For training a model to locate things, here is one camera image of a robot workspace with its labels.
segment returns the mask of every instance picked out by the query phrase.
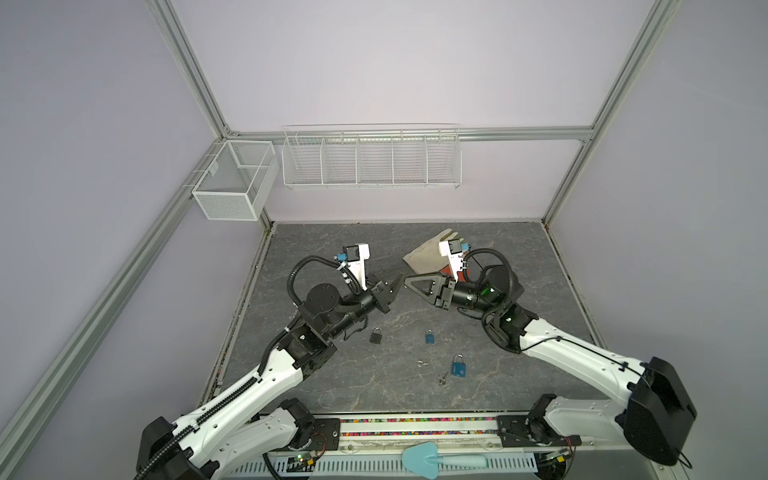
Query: wire shelf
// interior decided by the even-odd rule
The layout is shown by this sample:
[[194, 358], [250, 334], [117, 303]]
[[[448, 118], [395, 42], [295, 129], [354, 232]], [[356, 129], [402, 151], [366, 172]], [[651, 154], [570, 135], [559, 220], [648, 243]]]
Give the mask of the wire shelf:
[[352, 130], [326, 135], [286, 127], [287, 187], [458, 187], [462, 151], [458, 126]]

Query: gray marble surface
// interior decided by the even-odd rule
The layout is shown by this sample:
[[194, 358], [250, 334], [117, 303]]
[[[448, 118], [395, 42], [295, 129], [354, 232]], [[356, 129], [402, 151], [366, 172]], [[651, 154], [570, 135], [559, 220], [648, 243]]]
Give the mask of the gray marble surface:
[[[584, 319], [538, 223], [373, 223], [279, 225], [267, 253], [224, 375], [229, 386], [260, 361], [267, 343], [289, 322], [295, 308], [286, 293], [286, 278], [297, 261], [315, 254], [333, 258], [344, 245], [368, 243], [366, 270], [407, 267], [403, 255], [445, 228], [456, 229], [475, 247], [502, 252], [518, 274], [525, 293], [521, 306], [563, 330], [590, 339]], [[492, 257], [478, 256], [484, 264]], [[296, 278], [304, 297], [318, 283], [334, 283], [348, 291], [340, 275], [312, 263]], [[380, 345], [369, 342], [381, 327]], [[435, 344], [425, 344], [425, 331]], [[526, 410], [543, 393], [573, 399], [604, 398], [596, 389], [539, 359], [499, 349], [479, 323], [451, 311], [438, 310], [402, 289], [392, 311], [370, 315], [369, 328], [343, 342], [318, 372], [281, 396], [297, 397], [312, 412]], [[453, 356], [461, 353], [467, 376], [446, 377]], [[427, 365], [419, 366], [419, 360]]]

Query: light blue spatula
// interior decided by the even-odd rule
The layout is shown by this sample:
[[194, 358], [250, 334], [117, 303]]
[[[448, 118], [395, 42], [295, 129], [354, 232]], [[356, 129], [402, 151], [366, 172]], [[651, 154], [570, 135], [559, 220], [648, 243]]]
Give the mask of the light blue spatula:
[[438, 467], [441, 463], [457, 467], [488, 467], [488, 459], [483, 455], [447, 455], [438, 457], [437, 445], [432, 442], [414, 445], [402, 453], [402, 466], [417, 475], [429, 478], [429, 480], [437, 478]]

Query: black cable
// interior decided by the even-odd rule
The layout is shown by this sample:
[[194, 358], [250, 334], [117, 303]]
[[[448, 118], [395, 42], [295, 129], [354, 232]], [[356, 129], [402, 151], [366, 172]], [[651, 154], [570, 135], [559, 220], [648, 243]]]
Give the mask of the black cable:
[[[507, 257], [502, 255], [501, 252], [498, 252], [497, 250], [493, 250], [492, 248], [478, 248], [476, 250], [470, 250], [469, 253], [464, 255], [465, 265], [470, 258], [480, 253], [489, 253], [494, 257], [498, 258], [502, 262], [502, 266], [507, 271], [507, 294], [504, 297], [504, 300], [497, 306], [494, 306], [486, 310], [481, 317], [481, 321], [483, 323], [483, 329], [485, 330], [486, 333], [488, 333], [488, 328], [486, 326], [486, 319], [493, 313], [507, 310], [510, 307], [510, 305], [512, 305], [512, 303], [514, 302], [514, 299], [512, 298], [512, 293], [515, 291], [515, 287], [517, 286], [517, 277], [515, 275], [515, 272], [512, 271], [512, 265], [509, 264]], [[467, 272], [466, 268], [462, 270], [462, 273], [464, 274], [464, 278], [468, 279], [469, 273]]]
[[283, 480], [283, 477], [280, 476], [279, 473], [277, 473], [277, 470], [272, 466], [272, 462], [270, 461], [270, 456], [266, 453], [261, 455], [261, 458], [264, 459], [264, 465], [266, 465], [266, 469], [270, 471], [270, 475], [272, 475], [272, 478], [275, 480]]
[[571, 440], [568, 437], [565, 437], [565, 439], [568, 441], [568, 449], [571, 450], [571, 461], [568, 463], [568, 467], [565, 469], [565, 473], [560, 478], [560, 480], [565, 480], [565, 477], [568, 476], [568, 473], [574, 466], [574, 460], [576, 459], [576, 445], [571, 445]]
[[[288, 329], [292, 329], [301, 319], [301, 315], [296, 312], [293, 315], [293, 318], [288, 323]], [[275, 338], [273, 338], [270, 343], [267, 345], [266, 349], [264, 350], [264, 354], [261, 356], [261, 363], [259, 364], [259, 368], [257, 369], [257, 372], [259, 373], [259, 377], [261, 377], [264, 373], [264, 369], [266, 368], [266, 363], [270, 359], [270, 354], [272, 350], [275, 348], [275, 345], [285, 336], [288, 332], [281, 332]], [[204, 412], [202, 415], [197, 417], [197, 425], [203, 425], [210, 417], [221, 411], [225, 406], [229, 405], [233, 400], [235, 400], [238, 396], [242, 395], [243, 392], [248, 390], [251, 386], [253, 386], [255, 383], [257, 383], [256, 377], [250, 377], [246, 382], [239, 386], [234, 392], [224, 397], [220, 402], [218, 402], [216, 405], [212, 406], [210, 409], [208, 409], [206, 412]], [[136, 474], [134, 477], [134, 480], [142, 480], [147, 476], [149, 471], [154, 468], [154, 466], [160, 461], [161, 458], [175, 445], [178, 445], [179, 442], [184, 439], [187, 435], [192, 433], [194, 430], [194, 427], [192, 425], [188, 425], [185, 427], [181, 432], [178, 433], [178, 435], [175, 435], [171, 440], [168, 441], [163, 447], [158, 450], [154, 455], [152, 455], [152, 458], [150, 458], [149, 462]]]
[[168, 443], [163, 445], [163, 448], [160, 450], [157, 450], [154, 455], [152, 455], [152, 458], [149, 459], [149, 462], [136, 474], [134, 477], [134, 480], [141, 480], [144, 477], [147, 476], [149, 471], [154, 468], [155, 465], [160, 461], [161, 458], [165, 456], [166, 453], [168, 453], [168, 450], [171, 450], [174, 446], [178, 445], [178, 443], [187, 435], [189, 435], [194, 428], [192, 425], [187, 425], [181, 432], [179, 432], [178, 435], [174, 436]]
[[688, 459], [688, 457], [685, 456], [683, 451], [682, 450], [678, 450], [677, 453], [679, 454], [677, 456], [677, 461], [680, 462], [680, 464], [684, 468], [687, 468], [689, 470], [693, 470], [694, 469], [694, 464], [690, 462], [690, 460]]
[[462, 306], [456, 307], [456, 311], [459, 312], [460, 314], [462, 314], [463, 316], [468, 316], [469, 318], [471, 318], [473, 320], [480, 320], [480, 319], [482, 319], [482, 316], [471, 315], [469, 313], [471, 310], [467, 310], [466, 308], [464, 308]]
[[299, 260], [299, 262], [293, 267], [293, 269], [288, 274], [288, 280], [286, 281], [286, 288], [288, 289], [288, 296], [293, 301], [293, 304], [296, 306], [301, 305], [303, 302], [299, 298], [298, 295], [296, 295], [296, 291], [293, 289], [293, 283], [296, 281], [296, 275], [299, 274], [299, 271], [304, 268], [308, 263], [317, 262], [321, 263], [326, 266], [330, 266], [333, 269], [341, 270], [342, 274], [346, 275], [346, 278], [349, 280], [349, 283], [347, 283], [347, 286], [349, 287], [349, 290], [352, 291], [355, 295], [359, 295], [362, 292], [362, 287], [360, 286], [360, 282], [357, 281], [357, 277], [353, 275], [352, 271], [349, 269], [348, 266], [343, 266], [342, 268], [339, 268], [339, 263], [335, 262], [333, 260], [328, 260], [322, 257], [318, 257], [317, 255], [309, 255], [308, 257], [304, 257], [303, 259]]
[[604, 359], [606, 359], [606, 360], [608, 360], [608, 361], [610, 361], [610, 362], [613, 362], [613, 363], [615, 363], [616, 365], [622, 366], [623, 368], [625, 368], [625, 369], [629, 370], [630, 372], [634, 373], [635, 375], [639, 376], [639, 377], [640, 377], [640, 378], [641, 378], [641, 379], [642, 379], [642, 380], [645, 382], [645, 384], [646, 384], [646, 385], [648, 385], [648, 388], [650, 388], [650, 383], [648, 383], [648, 381], [645, 379], [645, 377], [644, 377], [644, 376], [643, 376], [641, 373], [639, 373], [637, 370], [635, 370], [635, 369], [632, 369], [632, 368], [630, 368], [629, 366], [626, 366], [626, 365], [624, 365], [622, 362], [619, 362], [619, 361], [618, 361], [618, 360], [616, 360], [616, 359], [612, 359], [610, 356], [607, 356], [607, 355], [603, 355], [603, 354], [602, 354], [602, 353], [600, 353], [600, 352], [596, 352], [596, 351], [594, 351], [593, 349], [589, 348], [588, 346], [584, 346], [584, 345], [581, 345], [581, 344], [580, 344], [580, 343], [578, 343], [578, 342], [574, 342], [573, 340], [570, 340], [570, 339], [566, 339], [566, 338], [563, 338], [563, 337], [561, 337], [561, 336], [550, 336], [550, 337], [548, 337], [548, 338], [545, 338], [545, 339], [543, 339], [543, 340], [539, 340], [538, 342], [534, 343], [533, 345], [531, 345], [531, 346], [527, 346], [527, 347], [525, 347], [524, 349], [520, 350], [520, 353], [523, 353], [523, 352], [524, 352], [524, 351], [526, 351], [526, 350], [530, 350], [530, 349], [532, 349], [533, 347], [535, 347], [535, 346], [537, 346], [537, 345], [541, 345], [542, 343], [544, 343], [544, 342], [548, 342], [548, 341], [550, 341], [550, 340], [557, 340], [558, 342], [559, 342], [560, 340], [563, 340], [564, 342], [572, 343], [572, 344], [574, 344], [574, 345], [576, 345], [576, 346], [580, 346], [581, 348], [583, 348], [583, 349], [587, 350], [588, 352], [592, 352], [592, 353], [594, 353], [594, 354], [595, 354], [595, 355], [597, 355], [597, 356], [601, 356], [601, 357], [603, 357]]

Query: wall-mounted basket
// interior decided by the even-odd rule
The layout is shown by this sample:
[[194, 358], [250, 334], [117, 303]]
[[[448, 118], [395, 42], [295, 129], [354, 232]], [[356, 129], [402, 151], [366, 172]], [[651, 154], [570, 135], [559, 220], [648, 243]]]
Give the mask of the wall-mounted basket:
[[368, 130], [360, 127], [344, 131], [286, 127], [285, 185], [291, 188], [404, 188], [461, 184], [458, 126], [403, 125], [404, 128], [399, 128], [399, 125], [387, 125], [386, 129]]
[[259, 220], [279, 169], [272, 142], [227, 140], [192, 194], [211, 220]]

